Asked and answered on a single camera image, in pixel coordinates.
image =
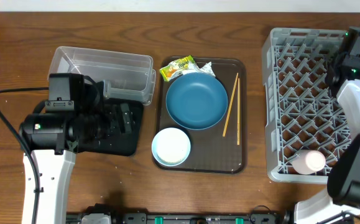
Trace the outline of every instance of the clear plastic container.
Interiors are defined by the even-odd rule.
[[[51,73],[77,73],[104,81],[105,98],[140,101],[149,105],[154,94],[156,72],[151,56],[107,50],[59,47]]]

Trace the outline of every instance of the food packet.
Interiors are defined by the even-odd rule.
[[[211,69],[211,62],[207,63],[203,68],[199,68],[191,55],[170,62],[166,67],[161,68],[159,72],[165,82],[169,82],[180,75],[194,72],[203,72],[216,76]]]

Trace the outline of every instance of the dish rack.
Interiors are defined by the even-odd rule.
[[[267,173],[273,181],[326,184],[351,143],[343,109],[325,84],[328,59],[345,32],[275,28],[262,48]],[[325,168],[298,174],[289,161],[300,149],[322,152]]]

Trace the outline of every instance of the chopsticks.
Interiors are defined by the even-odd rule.
[[[238,78],[238,123],[237,123],[237,133],[236,133],[236,144],[240,145],[241,143],[241,78]]]
[[[232,102],[234,101],[234,95],[235,95],[235,90],[236,90],[236,82],[238,81],[238,75],[239,75],[239,73],[236,74],[234,88],[232,89],[231,101],[229,102],[227,118],[225,120],[225,125],[224,125],[223,137],[225,137],[225,134],[227,132],[228,120],[229,120],[229,115],[231,114]],[[239,91],[238,91],[238,126],[239,126],[239,103],[240,102],[239,102]]]

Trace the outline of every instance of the wooden table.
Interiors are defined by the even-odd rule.
[[[47,86],[59,46],[150,55],[154,69],[171,55],[237,58],[247,69],[248,165],[239,175],[163,171],[152,163],[158,83],[145,107],[137,152],[132,157],[77,155],[68,211],[95,203],[120,211],[248,213],[256,205],[283,212],[323,185],[271,181],[265,169],[265,97],[261,48],[275,27],[347,29],[360,14],[310,13],[0,13],[0,89]],[[0,96],[0,107],[19,127],[47,92]],[[0,120],[0,223],[19,223],[24,167],[18,142]]]

